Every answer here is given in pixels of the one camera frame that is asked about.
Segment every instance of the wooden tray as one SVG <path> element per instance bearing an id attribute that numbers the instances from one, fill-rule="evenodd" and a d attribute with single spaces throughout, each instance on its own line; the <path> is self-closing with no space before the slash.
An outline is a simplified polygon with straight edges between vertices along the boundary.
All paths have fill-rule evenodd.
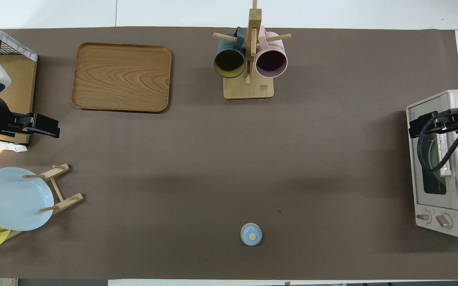
<path id="1" fill-rule="evenodd" d="M 162 112 L 169 103 L 171 58 L 163 46 L 84 43 L 72 103 L 87 110 Z"/>

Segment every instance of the brown tabletop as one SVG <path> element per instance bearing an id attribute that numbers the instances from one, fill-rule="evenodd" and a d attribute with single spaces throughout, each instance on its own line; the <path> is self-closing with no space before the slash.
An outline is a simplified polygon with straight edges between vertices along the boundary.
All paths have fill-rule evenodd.
<path id="1" fill-rule="evenodd" d="M 273 29 L 289 67 L 270 99 L 223 99 L 231 29 L 21 29 L 39 55 L 34 111 L 60 121 L 0 168 L 69 163 L 86 200 L 0 246 L 0 277 L 458 279 L 458 238 L 415 226 L 405 108 L 458 89 L 453 31 Z M 162 114 L 70 100 L 84 42 L 173 53 Z M 259 224 L 257 247 L 239 237 Z"/>

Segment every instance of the oven knob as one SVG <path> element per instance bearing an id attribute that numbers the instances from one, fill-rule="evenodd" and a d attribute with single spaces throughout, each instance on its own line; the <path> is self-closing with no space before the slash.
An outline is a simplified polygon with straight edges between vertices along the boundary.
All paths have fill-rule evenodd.
<path id="1" fill-rule="evenodd" d="M 427 214 L 422 214 L 422 215 L 416 215 L 416 218 L 417 218 L 417 219 L 429 220 L 429 219 L 431 219 L 431 216 L 429 216 L 429 215 L 427 215 Z"/>
<path id="2" fill-rule="evenodd" d="M 439 225 L 442 228 L 451 228 L 452 227 L 451 217 L 447 214 L 437 215 L 436 220 L 438 221 Z"/>

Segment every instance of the wood grain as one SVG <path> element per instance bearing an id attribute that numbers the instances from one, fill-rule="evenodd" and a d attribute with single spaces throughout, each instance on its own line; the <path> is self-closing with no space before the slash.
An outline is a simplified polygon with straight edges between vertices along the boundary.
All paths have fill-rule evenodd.
<path id="1" fill-rule="evenodd" d="M 237 78 L 224 78 L 225 99 L 269 98 L 273 96 L 273 78 L 252 72 L 249 77 L 241 75 Z"/>
<path id="2" fill-rule="evenodd" d="M 75 62 L 72 103 L 88 110 L 162 112 L 170 78 L 167 47 L 84 43 Z"/>
<path id="3" fill-rule="evenodd" d="M 0 93 L 0 98 L 6 102 L 11 112 L 27 114 L 33 110 L 35 94 L 35 77 L 37 62 L 20 54 L 0 56 L 0 65 L 11 78 L 11 85 Z M 15 137 L 0 135 L 0 140 L 29 143 L 29 136 L 15 134 Z"/>

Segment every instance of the black cable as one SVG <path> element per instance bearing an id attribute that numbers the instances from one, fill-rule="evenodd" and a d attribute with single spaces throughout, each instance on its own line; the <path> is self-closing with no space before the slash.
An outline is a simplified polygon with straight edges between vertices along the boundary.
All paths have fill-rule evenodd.
<path id="1" fill-rule="evenodd" d="M 423 170 L 425 172 L 435 172 L 435 171 L 440 170 L 447 163 L 447 161 L 450 159 L 451 155 L 453 154 L 453 152 L 455 152 L 455 149 L 458 146 L 458 137 L 457 137 L 457 139 L 455 139 L 453 144 L 448 149 L 443 159 L 441 159 L 439 161 L 439 164 L 437 164 L 435 167 L 431 167 L 427 165 L 427 163 L 425 162 L 422 156 L 421 144 L 422 144 L 423 138 L 425 137 L 425 133 L 427 132 L 427 129 L 430 127 L 432 123 L 434 123 L 436 119 L 443 117 L 443 116 L 450 115 L 450 113 L 451 113 L 450 110 L 446 110 L 446 111 L 443 111 L 441 113 L 434 115 L 431 119 L 429 119 L 429 121 L 427 121 L 427 123 L 421 129 L 420 137 L 418 137 L 418 144 L 416 145 L 416 153 L 418 154 L 418 161 L 420 161 L 420 165 L 423 167 Z"/>

